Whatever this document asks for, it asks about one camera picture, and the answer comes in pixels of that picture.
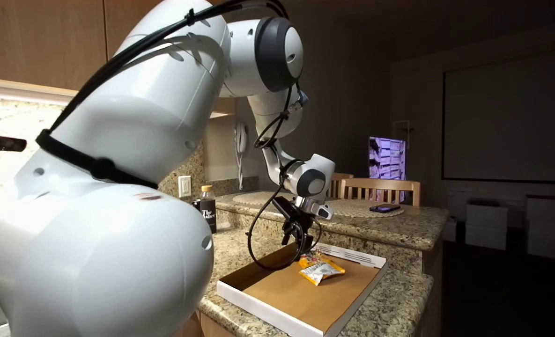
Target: brown cardboard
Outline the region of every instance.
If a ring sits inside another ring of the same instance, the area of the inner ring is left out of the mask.
[[[279,255],[292,256],[292,250],[287,248],[289,247],[271,254],[272,257],[268,260],[286,260],[279,258]],[[329,258],[346,269],[346,273],[325,279],[318,286],[299,275],[301,267],[295,263],[272,273],[262,271],[254,265],[248,272],[239,274],[241,282],[237,288],[310,326],[327,331],[380,271],[378,268],[362,266],[342,258]]]

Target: whiteboard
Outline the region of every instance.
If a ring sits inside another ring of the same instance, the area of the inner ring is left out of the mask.
[[[444,73],[442,179],[555,183],[555,51]]]

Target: bottle label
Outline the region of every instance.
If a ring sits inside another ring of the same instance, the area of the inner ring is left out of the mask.
[[[211,227],[211,232],[217,233],[217,210],[215,209],[215,200],[201,200],[200,213],[207,220],[207,224]]]

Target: wooden chair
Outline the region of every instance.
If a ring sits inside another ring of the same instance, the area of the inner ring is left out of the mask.
[[[354,175],[350,175],[348,173],[334,173],[331,175],[331,183],[329,183],[329,188],[327,189],[327,196],[339,198],[341,180],[350,178],[354,178]]]
[[[340,198],[352,199],[353,196],[356,196],[356,199],[369,200],[370,190],[373,191],[373,200],[384,203],[392,203],[393,200],[393,203],[399,204],[401,190],[409,190],[413,193],[413,205],[419,205],[421,200],[421,184],[419,182],[372,178],[343,179],[340,186]]]

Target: light switch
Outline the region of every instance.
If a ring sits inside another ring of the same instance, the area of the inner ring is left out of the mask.
[[[179,197],[189,197],[192,195],[192,177],[179,176],[177,177],[179,187]]]

